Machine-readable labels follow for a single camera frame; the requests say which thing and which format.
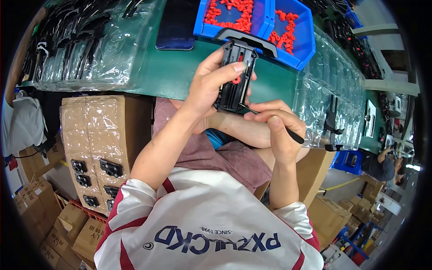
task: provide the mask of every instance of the yellow line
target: yellow line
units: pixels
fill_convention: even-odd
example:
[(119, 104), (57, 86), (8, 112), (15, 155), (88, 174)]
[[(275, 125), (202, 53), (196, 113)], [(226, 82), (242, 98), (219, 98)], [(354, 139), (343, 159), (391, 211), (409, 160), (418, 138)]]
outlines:
[(334, 187), (328, 187), (328, 188), (322, 188), (322, 187), (321, 187), (321, 189), (324, 189), (325, 191), (330, 191), (330, 190), (332, 190), (332, 189), (335, 189), (335, 188), (338, 188), (338, 187), (342, 187), (342, 186), (344, 186), (344, 185), (346, 185), (346, 184), (353, 183), (354, 181), (357, 181), (357, 180), (359, 180), (359, 179), (360, 179), (360, 177), (357, 177), (356, 179), (353, 179), (353, 180), (351, 180), (351, 181), (345, 182), (345, 183), (343, 183), (343, 184), (339, 184), (339, 185), (337, 185), (337, 186), (334, 186)]
[(67, 164), (67, 162), (64, 161), (64, 160), (60, 160), (60, 163), (63, 164), (63, 165), (65, 165), (66, 167), (69, 167), (69, 165)]

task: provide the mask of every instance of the fingernail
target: fingernail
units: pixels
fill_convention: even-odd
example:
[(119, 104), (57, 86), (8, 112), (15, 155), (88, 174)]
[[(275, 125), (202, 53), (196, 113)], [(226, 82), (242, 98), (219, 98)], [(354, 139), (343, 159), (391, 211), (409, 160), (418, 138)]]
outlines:
[(270, 117), (269, 120), (267, 120), (267, 123), (271, 124), (272, 126), (277, 126), (277, 125), (279, 125), (279, 121), (280, 121), (279, 117), (274, 115), (274, 116)]
[(245, 62), (237, 62), (234, 64), (234, 70), (239, 73), (246, 70), (246, 63)]

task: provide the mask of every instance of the black cable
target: black cable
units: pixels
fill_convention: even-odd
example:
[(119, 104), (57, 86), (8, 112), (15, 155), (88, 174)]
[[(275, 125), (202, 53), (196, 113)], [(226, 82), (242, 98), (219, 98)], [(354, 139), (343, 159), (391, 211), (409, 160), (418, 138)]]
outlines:
[(39, 153), (39, 152), (36, 152), (36, 153), (31, 154), (31, 155), (29, 155), (29, 156), (13, 156), (13, 157), (16, 158), (16, 159), (23, 159), (23, 158), (29, 158), (29, 157), (31, 157), (31, 156), (34, 156), (34, 155), (36, 155), (37, 153)]

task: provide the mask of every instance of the white cloth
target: white cloth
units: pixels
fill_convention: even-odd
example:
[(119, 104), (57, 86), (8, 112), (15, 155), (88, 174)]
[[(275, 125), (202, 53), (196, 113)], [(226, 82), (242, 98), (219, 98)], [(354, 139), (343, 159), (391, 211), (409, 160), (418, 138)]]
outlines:
[(38, 146), (44, 135), (45, 118), (37, 99), (24, 90), (16, 93), (13, 108), (3, 98), (1, 114), (1, 143), (3, 156), (16, 154), (33, 144)]
[(303, 203), (270, 212), (226, 172), (173, 168), (155, 192), (127, 180), (94, 256), (98, 270), (319, 269)]

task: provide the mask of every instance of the black bracket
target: black bracket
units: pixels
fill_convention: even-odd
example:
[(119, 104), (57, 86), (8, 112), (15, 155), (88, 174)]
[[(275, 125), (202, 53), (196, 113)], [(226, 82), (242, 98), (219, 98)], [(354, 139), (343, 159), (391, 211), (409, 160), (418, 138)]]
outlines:
[(108, 207), (108, 211), (111, 211), (114, 207), (114, 199), (108, 199), (107, 200), (107, 207)]
[(335, 129), (336, 126), (336, 112), (337, 112), (337, 98), (331, 95), (330, 108), (327, 112), (326, 119), (324, 122), (324, 131), (330, 131), (330, 144), (324, 145), (324, 148), (329, 152), (341, 151), (343, 150), (342, 144), (334, 145), (334, 140), (336, 135), (341, 135), (344, 129)]
[(79, 173), (75, 173), (76, 181), (83, 187), (91, 187), (92, 183), (90, 182), (90, 177), (87, 175), (80, 175)]
[(110, 187), (110, 186), (104, 186), (105, 192), (111, 196), (111, 198), (115, 199), (115, 196), (117, 196), (118, 190), (120, 188), (118, 187)]
[(96, 198), (96, 197), (83, 195), (83, 199), (88, 206), (91, 206), (91, 207), (98, 207), (99, 206), (98, 198)]
[(101, 164), (101, 169), (105, 171), (109, 176), (114, 176), (115, 178), (119, 178), (123, 175), (121, 165), (116, 164), (114, 162), (109, 162), (103, 159), (99, 160)]
[(213, 38), (214, 41), (224, 39), (229, 39), (229, 41), (222, 46), (223, 60), (220, 66), (242, 61), (246, 63), (247, 68), (237, 79), (220, 86), (219, 96), (213, 106), (216, 110), (224, 109), (239, 112), (243, 109), (240, 104), (245, 103), (255, 60), (258, 58), (255, 48), (261, 49), (265, 56), (273, 58), (277, 58), (277, 50), (273, 43), (265, 39), (228, 27), (220, 30)]
[(78, 160), (71, 160), (70, 163), (72, 164), (72, 169), (75, 172), (79, 173), (85, 173), (87, 172), (86, 163), (84, 161), (78, 161)]

